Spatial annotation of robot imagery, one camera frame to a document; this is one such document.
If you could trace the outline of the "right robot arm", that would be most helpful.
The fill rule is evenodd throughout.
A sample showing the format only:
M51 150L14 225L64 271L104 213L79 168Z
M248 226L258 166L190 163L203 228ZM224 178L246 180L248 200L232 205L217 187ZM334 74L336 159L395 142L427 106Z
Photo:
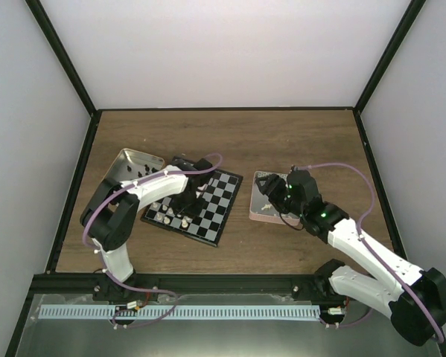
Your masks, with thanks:
M330 300L345 295L387 317L406 341L422 346L445 342L446 278L436 268L424 270L399 257L361 228L342 208L322 198L308 167L256 175L255 186L279 216L292 214L299 230L341 251L366 270L361 274L331 260L315 281L318 296Z

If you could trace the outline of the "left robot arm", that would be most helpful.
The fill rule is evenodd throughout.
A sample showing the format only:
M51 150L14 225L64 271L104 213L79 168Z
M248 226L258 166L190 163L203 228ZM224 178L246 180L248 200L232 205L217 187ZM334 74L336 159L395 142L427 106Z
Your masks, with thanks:
M203 192L217 165L206 157L195 163L176 159L156 173L127 181L105 178L80 216L83 244L95 249L103 261L104 273L112 282L110 291L119 300L129 300L136 281L127 251L127 240L137 214L168 197L175 215L192 219L203 209Z

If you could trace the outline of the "black chess pieces pile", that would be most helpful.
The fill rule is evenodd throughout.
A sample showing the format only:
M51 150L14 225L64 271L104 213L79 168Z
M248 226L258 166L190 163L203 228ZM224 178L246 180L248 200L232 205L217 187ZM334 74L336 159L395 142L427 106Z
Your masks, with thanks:
M151 175L159 170L159 167L150 164L129 163L124 165L124 172L130 178L142 178Z

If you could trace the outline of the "pink tin tray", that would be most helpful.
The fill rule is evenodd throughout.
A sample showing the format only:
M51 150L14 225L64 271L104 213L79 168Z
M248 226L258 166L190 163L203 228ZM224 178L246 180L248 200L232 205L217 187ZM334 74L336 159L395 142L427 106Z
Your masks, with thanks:
M249 218L280 225L286 222L297 228L299 216L290 211L291 199L286 173L256 171L249 203Z

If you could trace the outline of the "black and silver chessboard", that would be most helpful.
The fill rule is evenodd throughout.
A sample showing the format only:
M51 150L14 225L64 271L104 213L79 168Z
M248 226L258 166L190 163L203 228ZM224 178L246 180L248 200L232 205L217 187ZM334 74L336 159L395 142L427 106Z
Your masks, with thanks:
M193 219L187 216L167 214L168 210L162 210L162 206L170 208L169 197L160 199L156 203L158 207L148 206L141 215L142 222L154 225L174 233L181 234L198 242L216 247L220 241L225 224L229 218L235 198L243 181L243 176L225 170L217 169L208 183L203 194L205 204L199 216ZM160 213L162 220L157 220L156 215ZM164 224L163 219L168 217L171 222ZM188 221L188 227L182 228L182 220Z

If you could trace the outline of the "yellow tin tray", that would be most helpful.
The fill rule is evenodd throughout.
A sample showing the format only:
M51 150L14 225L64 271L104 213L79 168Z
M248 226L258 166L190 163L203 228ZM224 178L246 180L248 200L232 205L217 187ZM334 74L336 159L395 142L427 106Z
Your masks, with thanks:
M116 156L104 178L115 181L132 181L151 175L165 166L159 156L124 148Z

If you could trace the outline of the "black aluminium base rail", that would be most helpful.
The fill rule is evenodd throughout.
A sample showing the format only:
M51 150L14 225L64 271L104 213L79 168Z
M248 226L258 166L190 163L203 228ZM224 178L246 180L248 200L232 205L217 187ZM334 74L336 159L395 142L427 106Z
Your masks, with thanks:
M312 303L342 303L313 274L135 274L130 285L163 289L183 295L281 295ZM126 290L102 273L55 273L34 276L30 292L35 294L92 294L96 301L123 303L145 298Z

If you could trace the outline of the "right black frame post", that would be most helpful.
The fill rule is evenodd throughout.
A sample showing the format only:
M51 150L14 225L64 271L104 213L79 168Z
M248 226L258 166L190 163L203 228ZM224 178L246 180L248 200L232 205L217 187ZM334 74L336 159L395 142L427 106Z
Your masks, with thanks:
M411 27L416 21L419 13L423 9L426 0L411 0L407 5L396 29L391 35L380 59L375 66L367 84L365 85L362 93L354 106L354 115L360 115L369 103L372 95L375 93L376 88L381 82L384 74L393 61L398 49L404 42L407 34L410 32Z

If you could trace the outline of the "black frame post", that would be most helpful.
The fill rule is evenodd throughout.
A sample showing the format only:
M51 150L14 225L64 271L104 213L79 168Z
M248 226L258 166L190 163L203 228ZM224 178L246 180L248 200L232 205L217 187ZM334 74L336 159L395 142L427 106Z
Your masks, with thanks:
M426 0L411 0L407 5L396 29L391 35L380 59L375 66L367 84L365 85L362 93L354 106L354 115L360 115L369 103L372 95L375 93L376 88L381 82L384 74L393 61L398 49L404 42L407 34L410 32L411 27L416 21L419 13L423 9Z
M66 73L67 78L72 84L77 96L79 97L84 108L90 116L95 115L97 109L86 90L83 81L81 80L76 68L74 67L71 58L65 49L56 29L54 28L51 19L49 18L43 4L39 0L25 0L28 9L31 11L36 20L40 30L45 36L48 44L51 46L56 58L58 59L62 69Z

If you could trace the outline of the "left black frame post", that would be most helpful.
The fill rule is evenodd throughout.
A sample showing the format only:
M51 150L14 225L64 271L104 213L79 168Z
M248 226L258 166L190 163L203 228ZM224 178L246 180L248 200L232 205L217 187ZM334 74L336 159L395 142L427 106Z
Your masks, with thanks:
M48 44L51 46L56 58L58 59L62 69L66 73L67 78L72 84L77 96L79 97L84 108L90 116L95 115L97 109L86 90L83 81L81 80L76 68L74 67L71 58L65 49L56 29L54 28L51 19L49 18L43 4L39 0L25 0L28 9L31 11L36 20L40 30L45 36Z

